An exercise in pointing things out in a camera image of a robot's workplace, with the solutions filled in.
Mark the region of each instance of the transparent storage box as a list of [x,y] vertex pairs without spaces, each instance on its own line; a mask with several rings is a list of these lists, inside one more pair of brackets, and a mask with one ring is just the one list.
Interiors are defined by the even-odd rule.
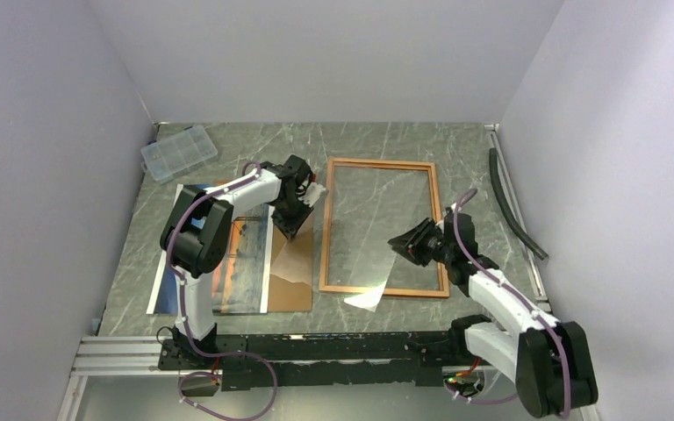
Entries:
[[143,146],[140,154],[143,155],[143,170],[157,182],[169,182],[194,168],[219,159],[218,149],[201,125],[193,125],[151,145]]

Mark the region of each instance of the marble tabletop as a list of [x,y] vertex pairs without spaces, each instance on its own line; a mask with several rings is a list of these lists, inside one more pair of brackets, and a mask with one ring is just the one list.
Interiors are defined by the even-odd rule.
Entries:
[[[163,124],[157,137],[163,138],[180,132],[190,124]],[[490,144],[480,124],[434,123],[298,123],[298,124],[227,124],[204,125],[211,139],[219,147],[220,160],[196,169],[172,182],[159,184],[145,176],[140,186],[133,210],[118,270],[111,287],[99,334],[101,336],[138,336],[154,334],[163,325],[172,325],[174,316],[146,314],[158,261],[161,255],[159,236],[169,216],[178,183],[210,183],[238,176],[248,160],[284,162],[295,154],[309,161],[318,174],[318,182],[326,178],[327,158],[348,157],[398,161],[431,161],[437,166],[441,205],[451,204],[469,187],[479,189],[479,194],[464,211],[469,213],[477,228],[479,252],[495,260],[507,278],[526,296],[534,298],[534,287],[526,257],[520,242],[513,236],[502,218],[489,182],[487,154]],[[404,206],[412,196],[407,209],[407,220],[393,235],[420,220],[420,213],[427,211],[424,204],[416,202],[415,189],[427,188],[411,177],[398,180],[402,175],[377,175],[376,171],[354,172],[344,175],[364,186],[357,197],[365,197],[358,209],[352,210],[347,200],[340,204],[353,212],[365,229],[341,235],[342,247],[332,243],[332,254],[344,254],[340,270],[362,265],[361,247],[370,246],[366,232],[383,229],[385,223],[376,217],[376,207],[391,209]],[[315,332],[391,332],[446,330],[452,320],[477,314],[481,306],[465,297],[451,286],[448,299],[406,298],[384,296],[375,312],[345,303],[342,294],[319,292],[319,255],[321,248],[323,202],[314,211],[314,268],[312,276],[313,308],[307,312],[269,313],[256,315],[219,315],[219,333],[315,333]],[[432,277],[437,269],[422,270],[406,265],[397,259],[393,274],[407,274],[404,287],[427,286],[432,288]]]

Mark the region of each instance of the wooden picture frame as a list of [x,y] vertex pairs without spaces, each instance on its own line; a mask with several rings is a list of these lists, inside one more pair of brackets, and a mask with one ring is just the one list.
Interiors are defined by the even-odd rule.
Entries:
[[[427,171],[428,186],[430,188],[430,204],[433,218],[436,221],[443,219],[440,194],[438,192],[438,174],[435,171],[434,162],[416,161],[382,161],[363,160],[358,158],[334,158],[330,157],[326,168],[326,188],[330,192],[326,195],[324,205],[324,228],[321,240],[321,267],[319,268],[319,291],[341,293],[364,293],[371,290],[368,287],[350,287],[341,285],[329,285],[329,248],[330,234],[332,230],[332,204],[334,191],[334,169],[346,168],[374,168],[374,169],[403,169],[410,171]],[[410,296],[417,298],[448,298],[450,286],[446,268],[438,263],[438,289],[384,289],[385,296]]]

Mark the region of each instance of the white wall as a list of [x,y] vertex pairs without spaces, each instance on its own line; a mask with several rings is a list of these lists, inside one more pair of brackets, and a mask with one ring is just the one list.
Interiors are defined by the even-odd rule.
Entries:
[[603,419],[674,419],[674,0],[565,2],[501,125]]
[[0,1],[0,421],[57,416],[151,134],[85,1]]
[[498,122],[562,0],[90,0],[154,121]]

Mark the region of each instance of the black tube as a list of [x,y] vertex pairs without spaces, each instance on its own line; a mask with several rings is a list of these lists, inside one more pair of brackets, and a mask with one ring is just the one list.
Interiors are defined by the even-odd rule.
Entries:
[[513,211],[510,209],[510,205],[507,204],[507,199],[505,199],[505,192],[502,190],[502,182],[499,178],[498,172],[498,150],[494,147],[490,148],[490,182],[492,183],[492,191],[495,192],[495,198],[498,199],[498,205],[502,211],[502,216],[507,222],[507,226],[513,230],[513,234],[523,241],[523,244],[528,247],[535,255],[541,260],[548,258],[548,254],[542,249],[534,239],[528,237],[523,228],[518,225],[518,221],[515,220],[513,216]]

